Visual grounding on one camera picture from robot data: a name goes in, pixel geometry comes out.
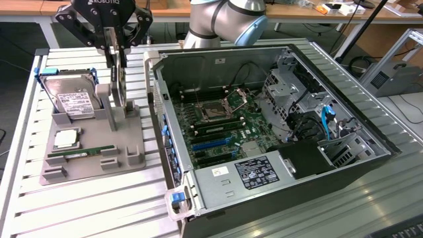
aluminum table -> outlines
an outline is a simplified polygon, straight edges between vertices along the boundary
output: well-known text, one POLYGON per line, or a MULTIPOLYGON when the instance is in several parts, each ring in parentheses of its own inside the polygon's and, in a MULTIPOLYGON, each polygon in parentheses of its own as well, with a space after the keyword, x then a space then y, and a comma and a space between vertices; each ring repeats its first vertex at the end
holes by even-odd
MULTIPOLYGON (((358 108, 404 150, 380 169, 343 190, 251 222, 214 238, 363 237, 423 212, 422 139, 306 39, 263 40, 258 44, 297 44, 358 108)), ((2 238, 138 237, 177 238, 178 224, 167 217, 165 174, 147 108, 143 56, 149 50, 178 49, 178 44, 142 46, 129 55, 129 98, 142 108, 147 167, 49 186, 39 184, 51 125, 53 105, 30 75, 23 107, 0 186, 2 238)), ((110 81, 106 58, 94 48, 50 50, 33 67, 98 69, 110 81)))

pcie slot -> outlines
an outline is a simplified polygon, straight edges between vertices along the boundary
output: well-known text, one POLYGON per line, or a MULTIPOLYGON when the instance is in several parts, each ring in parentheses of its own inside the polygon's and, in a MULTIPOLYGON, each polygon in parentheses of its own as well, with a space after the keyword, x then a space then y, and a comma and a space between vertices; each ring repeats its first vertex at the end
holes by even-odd
POLYGON ((231 138, 233 138, 233 136, 226 138, 225 140, 218 140, 218 141, 213 141, 213 142, 209 142, 209 143, 205 143, 205 144, 194 145, 193 146, 193 150, 194 151, 199 151, 199 150, 206 150, 206 149, 222 146, 222 145, 227 145, 230 143, 230 141, 231 141, 231 138))
POLYGON ((198 143, 203 143, 203 142, 219 140, 219 139, 225 139, 225 134, 219 133, 219 134, 213 134, 209 136, 197 137, 191 140, 191 144, 198 144, 198 143))
POLYGON ((221 164, 225 163, 229 159, 231 159, 234 156, 234 153, 225 153, 213 157, 207 157, 207 158, 198 158, 198 164, 201 166, 210 166, 210 165, 215 165, 215 164, 221 164))

hard drive label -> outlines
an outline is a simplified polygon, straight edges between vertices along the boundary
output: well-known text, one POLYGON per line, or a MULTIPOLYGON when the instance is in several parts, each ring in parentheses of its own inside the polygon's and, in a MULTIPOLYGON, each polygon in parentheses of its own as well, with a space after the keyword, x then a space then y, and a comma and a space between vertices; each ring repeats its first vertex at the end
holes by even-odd
POLYGON ((58 97, 70 116, 94 113, 87 92, 58 94, 58 97))
POLYGON ((262 187, 279 181, 274 167, 266 156, 235 164, 246 189, 262 187))

blue tab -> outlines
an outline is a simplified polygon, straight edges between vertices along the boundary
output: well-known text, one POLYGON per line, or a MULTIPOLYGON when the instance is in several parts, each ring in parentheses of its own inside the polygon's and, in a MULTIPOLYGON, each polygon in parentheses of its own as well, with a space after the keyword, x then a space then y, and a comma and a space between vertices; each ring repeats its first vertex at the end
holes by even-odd
POLYGON ((46 68, 43 70, 43 75, 58 75, 59 69, 58 68, 46 68))
POLYGON ((173 204, 186 201, 186 194, 183 192, 177 192, 173 194, 171 202, 173 204))
POLYGON ((331 106, 326 106, 326 110, 327 110, 327 113, 329 113, 329 114, 335 115, 335 111, 334 111, 334 109, 333 109, 331 106))
POLYGON ((163 130, 162 130, 162 135, 166 135, 167 132, 167 125, 165 125, 163 130))

blue pcie slot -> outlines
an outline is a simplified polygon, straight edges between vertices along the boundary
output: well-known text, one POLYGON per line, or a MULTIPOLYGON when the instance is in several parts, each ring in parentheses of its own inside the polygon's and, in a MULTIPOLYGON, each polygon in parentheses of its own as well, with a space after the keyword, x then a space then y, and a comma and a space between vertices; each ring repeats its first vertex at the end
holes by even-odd
POLYGON ((225 140, 218 140, 218 141, 214 141, 214 142, 210 142, 206 144, 194 145, 193 150, 199 151, 199 150, 206 150, 206 149, 222 146, 222 145, 227 145, 230 143, 231 138, 233 138, 233 136, 226 138, 225 140))

